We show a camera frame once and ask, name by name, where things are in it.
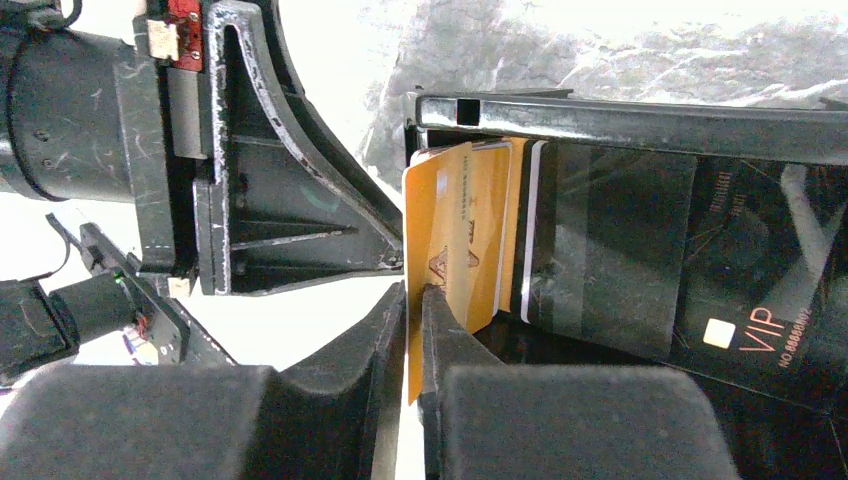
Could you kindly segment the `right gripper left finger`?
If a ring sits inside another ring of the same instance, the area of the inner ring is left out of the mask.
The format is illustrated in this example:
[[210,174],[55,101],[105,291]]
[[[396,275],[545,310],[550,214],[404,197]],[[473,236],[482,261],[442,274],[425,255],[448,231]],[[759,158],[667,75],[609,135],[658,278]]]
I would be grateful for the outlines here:
[[5,479],[390,479],[405,290],[314,354],[266,366],[43,373],[1,419]]

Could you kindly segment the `black VIP credit card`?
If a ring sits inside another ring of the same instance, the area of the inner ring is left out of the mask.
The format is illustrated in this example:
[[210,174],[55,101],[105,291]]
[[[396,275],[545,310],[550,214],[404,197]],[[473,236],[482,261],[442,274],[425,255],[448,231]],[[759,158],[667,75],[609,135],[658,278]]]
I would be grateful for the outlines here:
[[824,411],[847,388],[847,170],[700,159],[672,365]]

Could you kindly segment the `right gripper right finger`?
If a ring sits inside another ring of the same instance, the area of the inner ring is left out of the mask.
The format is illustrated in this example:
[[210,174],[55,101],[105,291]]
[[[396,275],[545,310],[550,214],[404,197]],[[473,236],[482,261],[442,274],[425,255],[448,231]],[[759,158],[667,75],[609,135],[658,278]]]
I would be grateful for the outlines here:
[[430,479],[734,479],[702,390],[665,367],[507,365],[422,298]]

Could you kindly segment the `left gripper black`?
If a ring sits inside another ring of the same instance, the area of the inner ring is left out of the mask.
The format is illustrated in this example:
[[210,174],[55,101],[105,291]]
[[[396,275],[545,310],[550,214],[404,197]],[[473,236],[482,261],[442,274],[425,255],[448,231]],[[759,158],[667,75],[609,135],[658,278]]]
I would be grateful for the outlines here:
[[277,2],[139,1],[130,20],[114,75],[142,274],[198,262],[203,293],[263,296],[402,271],[401,212],[307,99]]

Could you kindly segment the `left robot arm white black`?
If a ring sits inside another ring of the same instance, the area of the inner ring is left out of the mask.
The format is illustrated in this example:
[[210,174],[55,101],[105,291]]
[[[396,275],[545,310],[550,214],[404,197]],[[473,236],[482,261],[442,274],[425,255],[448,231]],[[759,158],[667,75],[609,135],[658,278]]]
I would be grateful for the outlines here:
[[228,365],[179,303],[403,267],[401,214],[309,102],[275,1],[146,1],[122,41],[57,1],[1,5],[1,187],[133,206],[141,253],[63,233],[90,279],[5,283],[10,380],[133,326],[165,365]]

